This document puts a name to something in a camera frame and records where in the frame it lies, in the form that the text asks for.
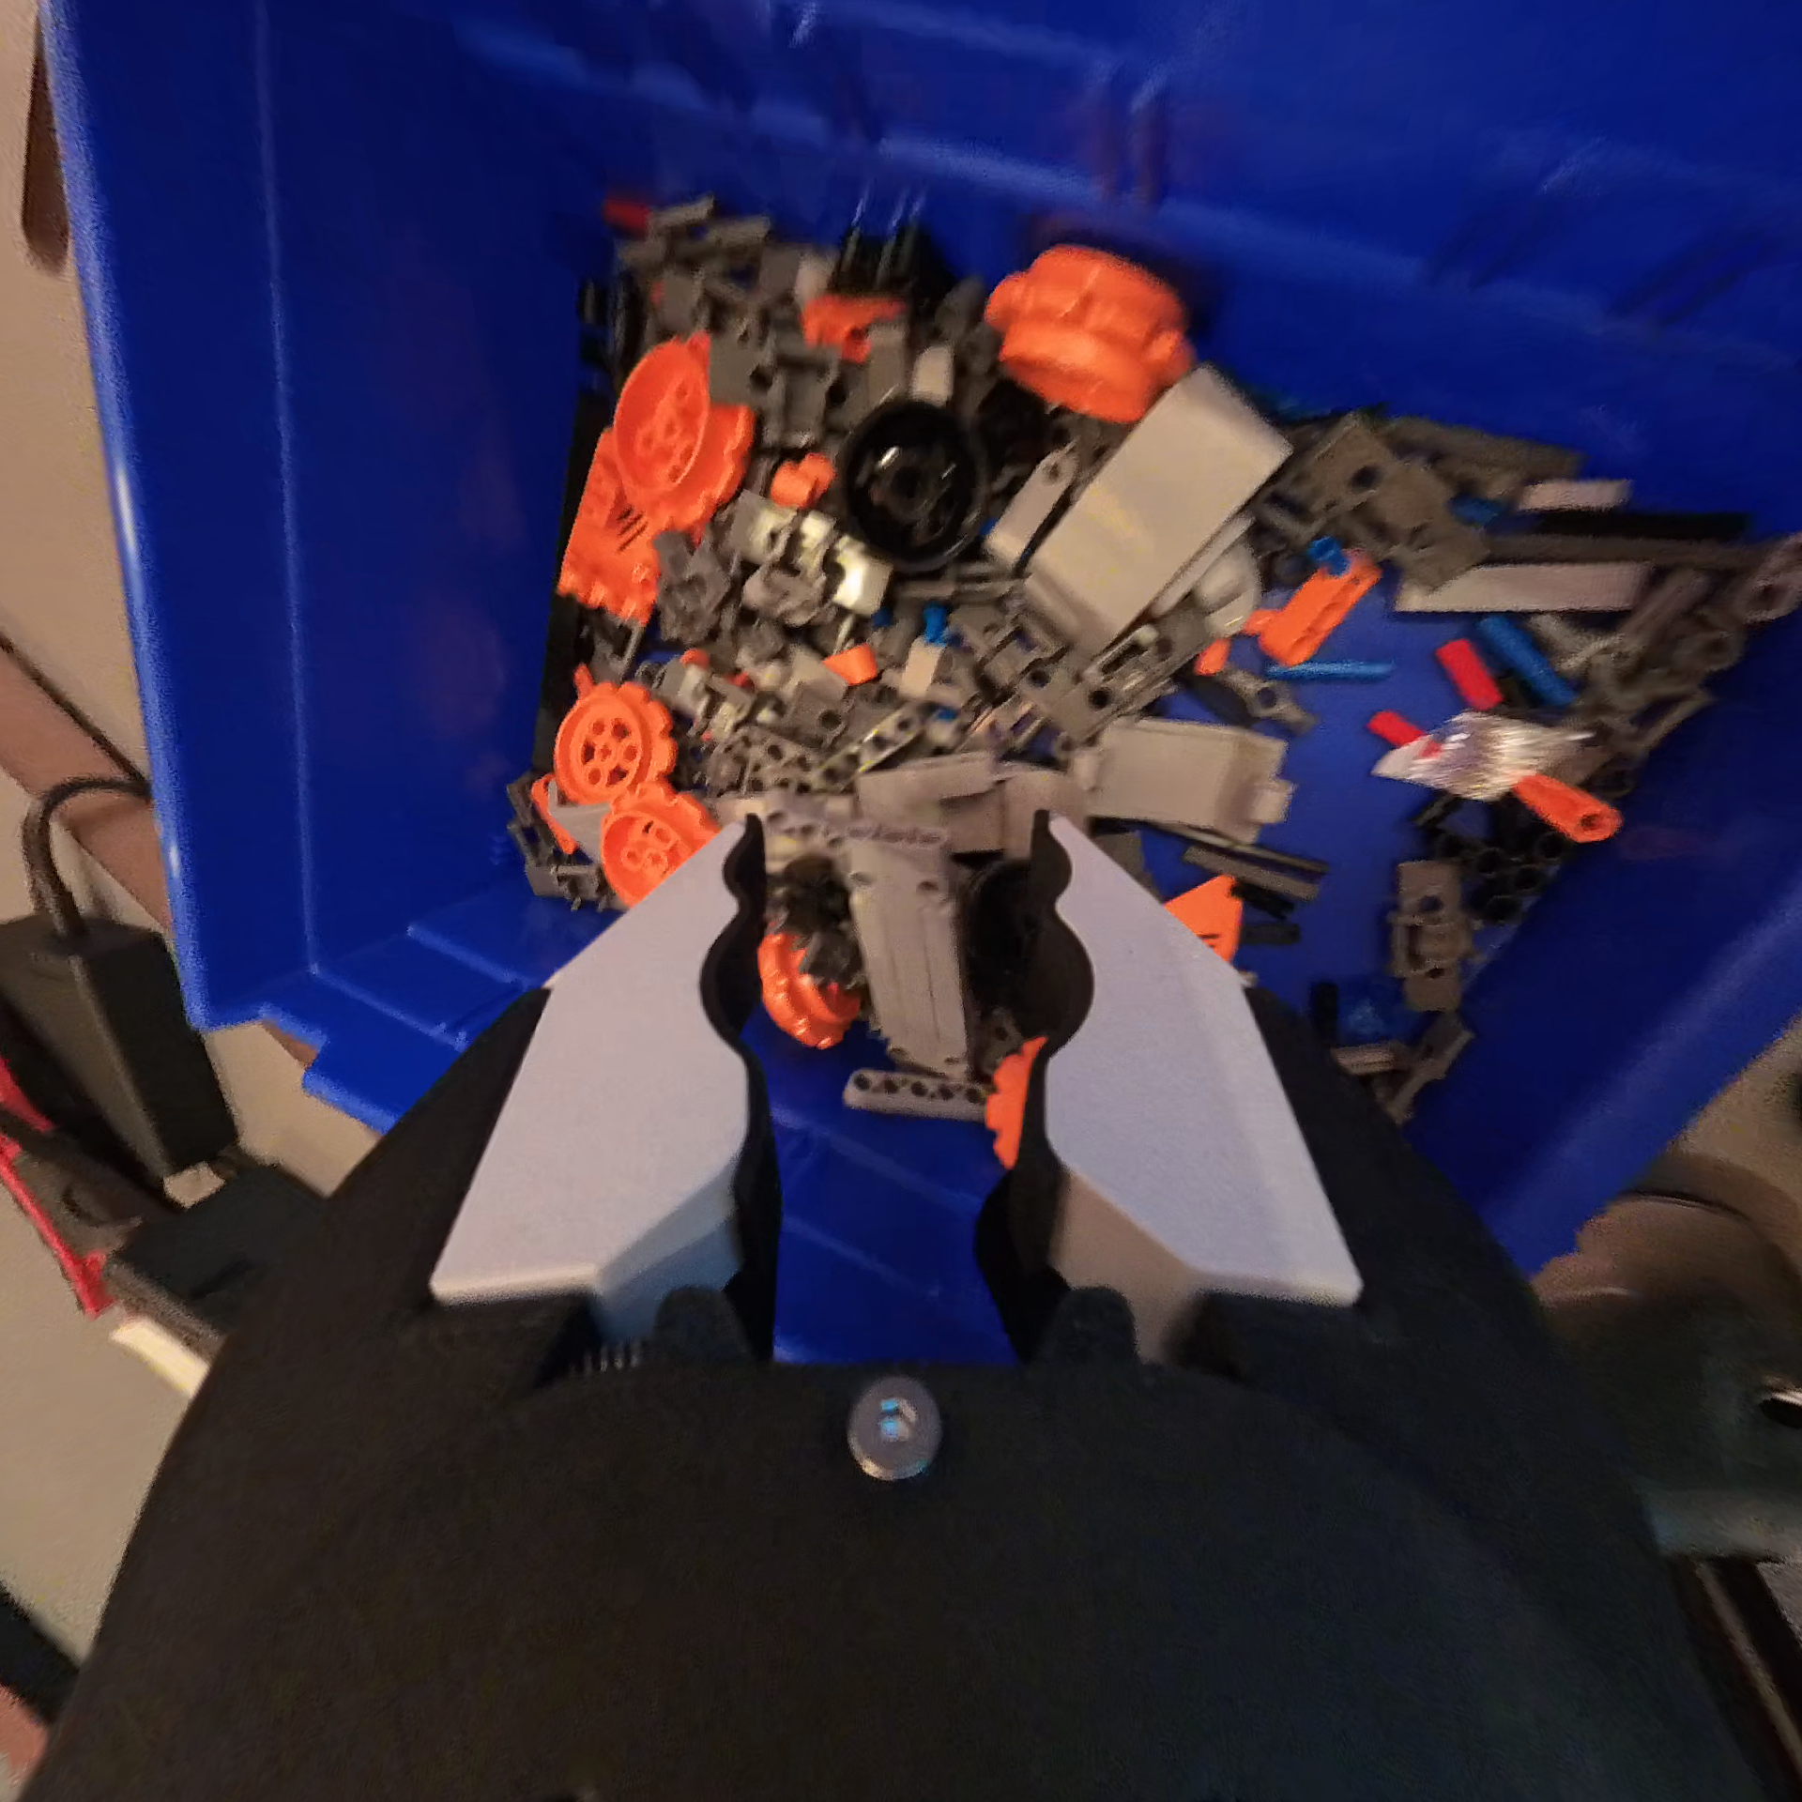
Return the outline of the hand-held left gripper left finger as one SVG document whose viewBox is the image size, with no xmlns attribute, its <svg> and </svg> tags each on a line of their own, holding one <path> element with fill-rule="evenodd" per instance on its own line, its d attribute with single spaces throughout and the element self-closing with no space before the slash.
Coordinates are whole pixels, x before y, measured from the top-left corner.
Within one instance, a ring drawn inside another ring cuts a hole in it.
<svg viewBox="0 0 1802 1802">
<path fill-rule="evenodd" d="M 775 1353 L 782 1181 L 744 1027 L 759 1005 L 761 823 L 724 826 L 555 974 L 431 1296 L 574 1296 L 604 1340 L 722 1292 Z"/>
</svg>

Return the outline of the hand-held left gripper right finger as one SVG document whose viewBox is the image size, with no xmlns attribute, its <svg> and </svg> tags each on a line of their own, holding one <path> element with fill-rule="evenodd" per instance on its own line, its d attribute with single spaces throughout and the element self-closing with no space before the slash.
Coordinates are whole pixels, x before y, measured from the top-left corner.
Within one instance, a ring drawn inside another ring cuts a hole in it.
<svg viewBox="0 0 1802 1802">
<path fill-rule="evenodd" d="M 1151 1362 L 1215 1301 L 1334 1314 L 1360 1266 L 1241 974 L 1067 818 L 1039 813 L 1007 912 L 1002 1005 L 1036 1043 L 977 1262 L 1012 1353 L 1109 1292 Z"/>
</svg>

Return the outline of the pile of toy brick parts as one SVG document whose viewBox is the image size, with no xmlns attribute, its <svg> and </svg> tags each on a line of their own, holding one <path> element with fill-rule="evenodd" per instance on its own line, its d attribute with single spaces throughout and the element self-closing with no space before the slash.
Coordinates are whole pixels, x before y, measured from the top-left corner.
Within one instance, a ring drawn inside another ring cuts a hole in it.
<svg viewBox="0 0 1802 1802">
<path fill-rule="evenodd" d="M 1039 823 L 1231 964 L 1380 890 L 1307 1008 L 1405 1122 L 1484 954 L 1798 611 L 1796 534 L 1638 510 L 1553 443 L 1253 398 L 1093 244 L 988 285 L 914 218 L 604 218 L 513 853 L 623 912 L 761 820 L 776 1030 L 866 1030 L 847 1107 L 982 1119 L 1004 1163 Z"/>
</svg>

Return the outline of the blue plastic bin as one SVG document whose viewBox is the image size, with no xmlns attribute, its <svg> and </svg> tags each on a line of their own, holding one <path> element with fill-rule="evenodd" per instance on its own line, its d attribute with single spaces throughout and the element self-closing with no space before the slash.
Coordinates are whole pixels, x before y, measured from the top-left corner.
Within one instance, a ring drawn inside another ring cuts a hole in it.
<svg viewBox="0 0 1802 1802">
<path fill-rule="evenodd" d="M 387 1129 L 593 919 L 504 843 L 613 195 L 1065 239 L 1280 413 L 1798 531 L 1798 5 L 50 5 L 199 1025 Z"/>
</svg>

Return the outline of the black power adapter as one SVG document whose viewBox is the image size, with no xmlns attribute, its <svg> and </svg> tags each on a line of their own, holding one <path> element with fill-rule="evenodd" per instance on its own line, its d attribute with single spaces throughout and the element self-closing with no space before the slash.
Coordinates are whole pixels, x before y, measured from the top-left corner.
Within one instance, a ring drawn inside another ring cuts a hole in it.
<svg viewBox="0 0 1802 1802">
<path fill-rule="evenodd" d="M 167 1181 L 238 1144 L 211 1050 L 156 931 L 93 919 L 73 938 L 39 915 L 3 927 L 5 1001 L 137 1168 Z"/>
</svg>

